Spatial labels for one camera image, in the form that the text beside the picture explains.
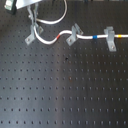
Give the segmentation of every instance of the cable clamp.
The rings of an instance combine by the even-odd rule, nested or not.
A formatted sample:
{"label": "cable clamp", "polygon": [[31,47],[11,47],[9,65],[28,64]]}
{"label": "cable clamp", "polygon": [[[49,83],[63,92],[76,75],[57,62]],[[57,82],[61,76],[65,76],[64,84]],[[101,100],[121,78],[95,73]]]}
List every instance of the cable clamp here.
{"label": "cable clamp", "polygon": [[77,40],[77,34],[83,35],[83,31],[80,29],[80,27],[75,23],[74,26],[72,26],[72,35],[66,40],[69,46],[73,45]]}
{"label": "cable clamp", "polygon": [[107,40],[109,51],[116,52],[116,46],[114,43],[115,32],[113,31],[113,27],[107,27],[106,29],[104,29],[104,33],[108,35],[106,40]]}
{"label": "cable clamp", "polygon": [[36,27],[37,33],[39,35],[43,32],[43,28],[41,26],[38,26],[38,24],[36,23],[36,18],[38,15],[38,3],[35,4],[34,14],[31,10],[30,5],[27,7],[27,9],[29,12],[29,18],[32,21],[32,25],[30,26],[31,34],[25,39],[26,44],[29,45],[36,39],[35,32],[34,32],[34,26]]}

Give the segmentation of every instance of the metal connector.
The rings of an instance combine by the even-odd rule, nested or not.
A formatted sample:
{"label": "metal connector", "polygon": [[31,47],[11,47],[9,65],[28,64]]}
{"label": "metal connector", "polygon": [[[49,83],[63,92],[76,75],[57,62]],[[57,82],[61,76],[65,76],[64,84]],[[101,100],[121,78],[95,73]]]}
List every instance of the metal connector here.
{"label": "metal connector", "polygon": [[38,24],[36,23],[36,20],[35,20],[37,17],[37,13],[38,13],[38,3],[35,4],[34,14],[32,13],[30,5],[27,7],[27,9],[29,12],[29,18],[32,21],[32,25],[30,27],[31,34],[25,39],[26,44],[29,45],[36,39],[35,32],[34,32],[34,26],[36,26],[37,33],[39,35],[43,32],[43,28],[41,26],[38,26]]}
{"label": "metal connector", "polygon": [[114,43],[114,36],[115,36],[115,32],[113,31],[113,27],[107,27],[106,29],[104,29],[104,33],[107,36],[106,40],[108,43],[108,48],[110,52],[116,52],[116,46]]}
{"label": "metal connector", "polygon": [[72,35],[66,40],[66,42],[68,43],[69,46],[73,45],[78,40],[77,34],[83,35],[83,31],[75,23],[75,25],[72,26]]}

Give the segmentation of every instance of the white cable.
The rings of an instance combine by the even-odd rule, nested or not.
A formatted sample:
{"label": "white cable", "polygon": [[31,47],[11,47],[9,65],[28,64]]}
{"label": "white cable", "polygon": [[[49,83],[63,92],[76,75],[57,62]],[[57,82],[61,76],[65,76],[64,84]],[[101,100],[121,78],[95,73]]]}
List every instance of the white cable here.
{"label": "white cable", "polygon": [[[52,40],[52,41],[46,41],[46,40],[42,39],[42,38],[38,35],[35,26],[34,26],[34,31],[35,31],[35,35],[36,35],[37,39],[38,39],[40,42],[42,42],[42,43],[44,43],[44,44],[48,44],[48,45],[55,43],[55,42],[57,41],[57,39],[58,39],[61,35],[63,35],[63,34],[70,34],[70,35],[72,34],[72,31],[70,31],[70,30],[63,30],[63,31],[61,31],[61,32],[58,34],[58,36],[57,36],[54,40]],[[93,39],[93,37],[94,37],[94,36],[82,36],[82,35],[77,35],[77,38],[79,38],[79,39]],[[97,38],[107,38],[107,37],[108,37],[108,35],[97,35]],[[121,37],[123,37],[123,38],[128,38],[128,35],[121,35]]]}
{"label": "white cable", "polygon": [[57,40],[57,38],[55,38],[55,39],[52,40],[52,41],[46,41],[46,40],[42,39],[42,38],[37,34],[37,31],[36,31],[36,27],[35,27],[35,26],[34,26],[34,31],[35,31],[35,35],[36,35],[37,39],[38,39],[40,42],[44,43],[44,44],[50,45],[50,44],[55,43],[56,40]]}
{"label": "white cable", "polygon": [[65,15],[67,13],[67,2],[66,2],[66,0],[64,0],[64,3],[65,3],[65,11],[64,11],[63,16],[59,20],[56,20],[56,21],[45,21],[45,20],[41,20],[41,19],[37,18],[36,21],[44,23],[44,24],[57,24],[57,23],[59,23],[65,17]]}

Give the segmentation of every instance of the wire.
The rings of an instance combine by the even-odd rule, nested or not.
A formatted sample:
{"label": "wire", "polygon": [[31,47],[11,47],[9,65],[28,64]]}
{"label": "wire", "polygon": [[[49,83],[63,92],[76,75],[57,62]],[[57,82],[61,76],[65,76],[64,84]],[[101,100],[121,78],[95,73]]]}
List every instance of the wire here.
{"label": "wire", "polygon": [[[63,31],[61,31],[59,34],[58,34],[58,36],[54,39],[54,40],[52,40],[52,41],[46,41],[46,40],[44,40],[44,39],[42,39],[39,35],[38,35],[38,33],[37,33],[37,31],[36,31],[36,27],[34,26],[34,31],[35,31],[35,35],[36,35],[36,37],[37,37],[37,39],[40,41],[40,42],[42,42],[42,43],[44,43],[44,44],[48,44],[48,45],[51,45],[51,44],[53,44],[53,43],[55,43],[58,39],[59,39],[59,37],[61,36],[61,35],[63,35],[63,34],[72,34],[72,31],[70,31],[70,30],[63,30]],[[77,38],[79,38],[79,39],[97,39],[97,38],[107,38],[108,37],[108,35],[94,35],[94,36],[82,36],[82,35],[77,35]],[[115,35],[115,38],[128,38],[128,35]]]}
{"label": "wire", "polygon": [[67,2],[66,2],[66,0],[64,0],[64,3],[65,3],[65,11],[64,11],[63,16],[59,20],[56,20],[56,21],[45,21],[45,20],[41,20],[41,19],[37,18],[36,21],[44,23],[44,24],[57,24],[57,23],[59,23],[65,17],[65,15],[67,13]]}

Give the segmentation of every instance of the cable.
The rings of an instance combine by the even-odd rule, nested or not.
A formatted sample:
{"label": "cable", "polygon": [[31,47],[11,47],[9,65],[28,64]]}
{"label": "cable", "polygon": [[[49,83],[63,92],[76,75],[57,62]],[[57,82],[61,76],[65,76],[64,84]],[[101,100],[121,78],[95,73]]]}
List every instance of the cable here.
{"label": "cable", "polygon": [[56,23],[59,23],[65,17],[65,15],[67,13],[67,2],[66,2],[66,0],[64,0],[64,3],[65,3],[65,11],[64,11],[63,16],[59,20],[56,20],[56,21],[45,21],[45,20],[41,20],[41,19],[37,18],[36,21],[44,23],[44,24],[56,24]]}
{"label": "cable", "polygon": [[[59,37],[61,36],[61,35],[63,35],[63,34],[72,34],[72,31],[70,31],[70,30],[63,30],[63,31],[61,31],[59,34],[58,34],[58,36],[54,39],[54,40],[52,40],[52,41],[46,41],[46,40],[44,40],[44,39],[42,39],[39,35],[38,35],[38,33],[37,33],[37,31],[36,31],[36,27],[34,26],[34,31],[35,31],[35,35],[36,35],[36,37],[37,37],[37,39],[40,41],[40,42],[42,42],[42,43],[44,43],[44,44],[48,44],[48,45],[51,45],[51,44],[53,44],[53,43],[55,43],[58,39],[59,39]],[[97,38],[107,38],[108,37],[108,35],[94,35],[94,36],[82,36],[82,35],[77,35],[77,38],[79,38],[79,39],[97,39]],[[128,38],[128,35],[115,35],[115,38]]]}

